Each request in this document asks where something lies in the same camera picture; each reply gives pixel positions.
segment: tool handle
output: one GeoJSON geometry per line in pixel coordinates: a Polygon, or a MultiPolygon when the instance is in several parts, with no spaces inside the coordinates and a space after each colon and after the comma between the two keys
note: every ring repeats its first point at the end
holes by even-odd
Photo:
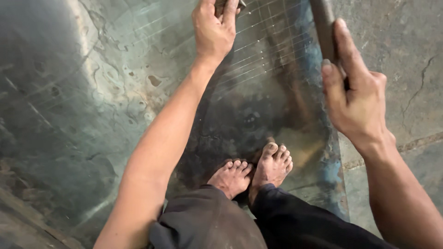
{"type": "Polygon", "coordinates": [[[310,2],[323,59],[329,59],[332,63],[338,65],[334,39],[335,16],[332,11],[331,0],[310,0],[310,2]]]}

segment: pant leg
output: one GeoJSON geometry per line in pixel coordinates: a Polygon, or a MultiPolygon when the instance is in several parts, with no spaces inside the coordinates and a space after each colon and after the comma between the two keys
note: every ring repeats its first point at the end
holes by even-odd
{"type": "Polygon", "coordinates": [[[212,185],[170,200],[149,240],[156,249],[266,248],[250,216],[212,185]]]}
{"type": "Polygon", "coordinates": [[[251,207],[256,223],[274,248],[394,248],[361,227],[276,188],[263,186],[251,207]]]}

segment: bare foot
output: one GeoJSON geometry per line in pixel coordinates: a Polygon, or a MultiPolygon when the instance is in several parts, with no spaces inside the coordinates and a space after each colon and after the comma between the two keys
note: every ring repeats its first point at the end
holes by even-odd
{"type": "Polygon", "coordinates": [[[251,183],[248,175],[252,170],[252,164],[241,162],[227,162],[221,169],[209,179],[208,184],[214,185],[232,200],[236,195],[245,191],[251,183]]]}
{"type": "Polygon", "coordinates": [[[263,148],[263,154],[258,161],[252,185],[249,189],[249,201],[254,203],[261,186],[272,183],[279,187],[293,167],[292,157],[284,145],[278,147],[269,143],[263,148]]]}

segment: scratched metal surface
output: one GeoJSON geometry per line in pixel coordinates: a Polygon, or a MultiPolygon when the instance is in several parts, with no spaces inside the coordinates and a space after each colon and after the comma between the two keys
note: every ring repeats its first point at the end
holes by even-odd
{"type": "MultiPolygon", "coordinates": [[[[306,0],[249,0],[208,85],[167,196],[272,137],[295,162],[283,188],[348,219],[306,0]]],[[[195,56],[195,0],[0,3],[0,187],[84,247],[140,135],[195,56]]]]}

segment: right hand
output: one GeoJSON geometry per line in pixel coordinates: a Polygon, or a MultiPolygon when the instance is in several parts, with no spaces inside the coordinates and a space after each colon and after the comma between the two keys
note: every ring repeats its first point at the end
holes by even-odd
{"type": "Polygon", "coordinates": [[[200,0],[192,12],[197,58],[218,66],[231,51],[235,39],[235,15],[239,0],[228,0],[219,18],[215,17],[215,0],[200,0]]]}
{"type": "Polygon", "coordinates": [[[334,30],[350,90],[345,91],[341,70],[329,60],[324,60],[323,87],[332,124],[359,151],[379,142],[388,141],[395,145],[395,137],[386,128],[385,122],[386,76],[368,70],[343,19],[335,22],[334,30]]]}

